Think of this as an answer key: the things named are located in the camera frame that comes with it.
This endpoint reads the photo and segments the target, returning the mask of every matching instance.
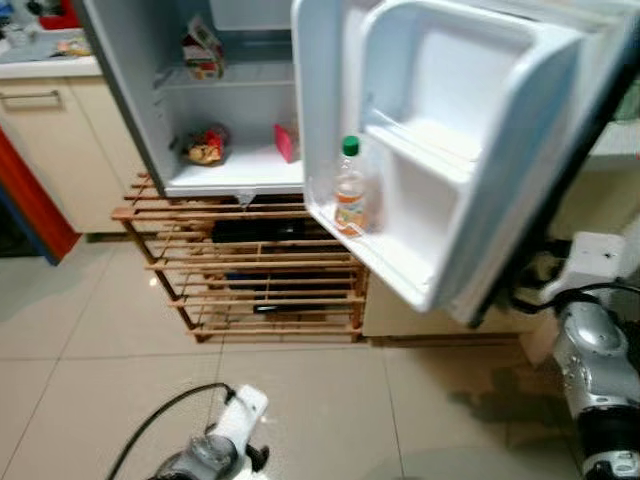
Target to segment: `power cord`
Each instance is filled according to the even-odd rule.
[[[616,279],[615,282],[592,283],[589,285],[585,285],[584,287],[570,288],[569,290],[565,290],[559,293],[548,302],[542,303],[540,305],[535,305],[533,303],[521,300],[517,298],[513,294],[513,292],[509,296],[509,301],[511,302],[511,306],[513,306],[513,308],[515,308],[516,310],[520,310],[521,312],[527,313],[529,315],[534,315],[541,312],[542,310],[546,310],[547,308],[555,307],[564,303],[569,297],[580,295],[586,292],[592,292],[594,290],[621,290],[640,295],[640,287],[629,285],[628,283],[625,283],[620,279]]]
[[[185,398],[190,397],[191,395],[195,395],[196,393],[204,392],[205,390],[212,390],[214,388],[224,388],[227,391],[227,395],[224,399],[225,404],[229,403],[231,399],[236,396],[236,391],[233,388],[231,388],[229,385],[223,382],[215,382],[215,383],[207,383],[206,385],[200,385],[199,387],[194,387],[168,400],[167,402],[162,404],[155,412],[149,415],[146,418],[146,420],[142,422],[142,424],[138,427],[138,429],[133,433],[133,435],[131,435],[126,445],[124,446],[124,448],[120,451],[118,458],[116,459],[113,466],[111,467],[111,471],[107,476],[107,480],[115,480],[116,476],[118,475],[118,472],[120,471],[120,468],[122,467],[122,464],[127,459],[127,456],[129,455],[129,452],[131,451],[133,446],[140,439],[140,437],[147,430],[147,428],[149,428],[149,426],[153,422],[155,422],[160,415],[162,415],[164,412],[169,410],[176,403],[181,402]]]

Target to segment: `tile floor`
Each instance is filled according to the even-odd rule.
[[[142,267],[128,243],[0,260],[2,480],[101,480],[146,415],[216,379],[269,395],[271,479],[579,478],[556,386],[516,346],[196,345]],[[120,478],[148,478],[219,404],[161,417]]]

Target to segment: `green bottle cap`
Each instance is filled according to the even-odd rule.
[[[353,135],[349,135],[348,137],[344,137],[342,140],[342,153],[344,153],[347,157],[355,157],[360,150],[360,140],[358,137],[354,137]]]

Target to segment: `mini fridge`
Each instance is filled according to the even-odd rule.
[[[168,197],[300,193],[413,308],[473,323],[566,189],[640,63],[636,0],[76,0],[100,65]],[[199,15],[221,78],[195,80]],[[183,156],[221,122],[216,167]],[[274,125],[297,125],[283,160]],[[344,135],[363,142],[375,222],[333,221]]]

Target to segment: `drawer handle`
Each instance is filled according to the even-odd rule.
[[[0,93],[0,101],[3,103],[7,100],[23,100],[29,98],[54,98],[58,103],[60,103],[60,92],[58,90],[51,90],[50,92],[20,93],[15,95],[5,95],[4,93]]]

